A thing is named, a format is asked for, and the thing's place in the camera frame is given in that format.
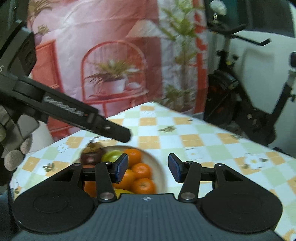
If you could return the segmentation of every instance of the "green apple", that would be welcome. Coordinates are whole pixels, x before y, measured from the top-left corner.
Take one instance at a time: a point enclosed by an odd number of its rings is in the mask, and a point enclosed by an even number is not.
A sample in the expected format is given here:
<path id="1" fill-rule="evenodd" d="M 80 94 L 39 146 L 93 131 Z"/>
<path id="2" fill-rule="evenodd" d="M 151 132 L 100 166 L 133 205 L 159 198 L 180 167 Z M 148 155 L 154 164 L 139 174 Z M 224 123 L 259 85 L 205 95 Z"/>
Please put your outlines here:
<path id="1" fill-rule="evenodd" d="M 115 162 L 122 153 L 123 152 L 119 150 L 108 151 L 102 156 L 101 161 Z"/>

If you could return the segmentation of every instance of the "checkered tablecloth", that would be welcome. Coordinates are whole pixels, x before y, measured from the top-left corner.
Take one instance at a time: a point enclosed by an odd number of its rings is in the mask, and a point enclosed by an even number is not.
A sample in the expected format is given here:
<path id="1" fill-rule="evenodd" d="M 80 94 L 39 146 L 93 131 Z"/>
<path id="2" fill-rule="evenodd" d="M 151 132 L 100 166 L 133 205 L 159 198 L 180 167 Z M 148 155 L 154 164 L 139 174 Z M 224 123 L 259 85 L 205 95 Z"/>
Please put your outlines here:
<path id="1" fill-rule="evenodd" d="M 204 167 L 224 163 L 279 197 L 284 211 L 276 232 L 288 241 L 296 238 L 296 160 L 292 157 L 152 102 L 109 120 L 131 129 L 132 139 L 126 144 L 104 137 L 98 141 L 105 146 L 134 146 L 152 154 L 163 166 L 168 192 L 177 195 L 181 188 L 167 167 L 170 153 Z M 82 130 L 26 157 L 12 180 L 15 196 L 75 162 L 95 137 Z M 199 197 L 211 189 L 210 182 L 202 183 Z"/>

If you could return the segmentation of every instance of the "metal bolt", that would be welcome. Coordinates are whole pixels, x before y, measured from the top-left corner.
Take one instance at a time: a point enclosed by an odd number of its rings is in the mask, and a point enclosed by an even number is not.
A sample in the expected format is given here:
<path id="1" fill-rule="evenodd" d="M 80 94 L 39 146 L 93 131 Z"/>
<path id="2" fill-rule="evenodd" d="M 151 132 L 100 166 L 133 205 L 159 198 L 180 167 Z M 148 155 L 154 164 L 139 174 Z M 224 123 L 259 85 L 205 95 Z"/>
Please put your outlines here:
<path id="1" fill-rule="evenodd" d="M 100 194 L 100 199 L 103 199 L 103 200 L 111 200 L 113 197 L 114 197 L 114 194 L 110 192 L 103 192 Z"/>
<path id="2" fill-rule="evenodd" d="M 195 195 L 192 192 L 184 192 L 181 194 L 181 198 L 184 200 L 192 200 L 195 198 Z"/>

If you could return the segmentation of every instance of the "finger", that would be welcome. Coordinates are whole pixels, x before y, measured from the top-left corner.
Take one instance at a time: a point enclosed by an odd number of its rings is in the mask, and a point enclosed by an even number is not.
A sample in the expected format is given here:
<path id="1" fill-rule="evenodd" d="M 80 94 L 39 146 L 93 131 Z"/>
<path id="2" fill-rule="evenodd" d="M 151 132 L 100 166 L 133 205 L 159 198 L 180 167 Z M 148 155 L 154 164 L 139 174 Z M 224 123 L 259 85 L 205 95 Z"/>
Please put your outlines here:
<path id="1" fill-rule="evenodd" d="M 4 140 L 6 137 L 5 129 L 3 125 L 0 124 L 0 142 Z"/>
<path id="2" fill-rule="evenodd" d="M 28 154 L 32 146 L 32 135 L 30 135 L 21 145 L 20 145 L 20 151 L 23 154 Z"/>
<path id="3" fill-rule="evenodd" d="M 24 155 L 21 153 L 20 150 L 13 150 L 10 151 L 4 157 L 4 166 L 10 172 L 16 169 L 24 160 Z"/>

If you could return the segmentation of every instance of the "blue gripper pad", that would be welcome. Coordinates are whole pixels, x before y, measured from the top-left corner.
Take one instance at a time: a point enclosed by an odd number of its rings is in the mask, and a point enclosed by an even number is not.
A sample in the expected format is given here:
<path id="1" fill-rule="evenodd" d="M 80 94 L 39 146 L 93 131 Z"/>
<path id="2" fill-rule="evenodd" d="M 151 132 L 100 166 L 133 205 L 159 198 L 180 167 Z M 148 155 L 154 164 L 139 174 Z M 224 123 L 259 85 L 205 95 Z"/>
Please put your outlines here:
<path id="1" fill-rule="evenodd" d="M 177 161 L 171 156 L 171 154 L 168 155 L 168 168 L 170 169 L 170 172 L 172 173 L 175 181 L 177 183 L 180 183 L 181 182 L 180 166 L 177 163 Z"/>
<path id="2" fill-rule="evenodd" d="M 128 168 L 128 155 L 123 153 L 118 157 L 118 159 L 115 161 L 115 163 L 118 165 L 115 178 L 116 178 L 116 183 L 121 182 L 126 169 Z"/>
<path id="3" fill-rule="evenodd" d="M 236 234 L 206 220 L 173 194 L 122 194 L 98 206 L 81 226 L 58 234 L 18 233 L 12 241 L 280 241 L 271 230 Z"/>

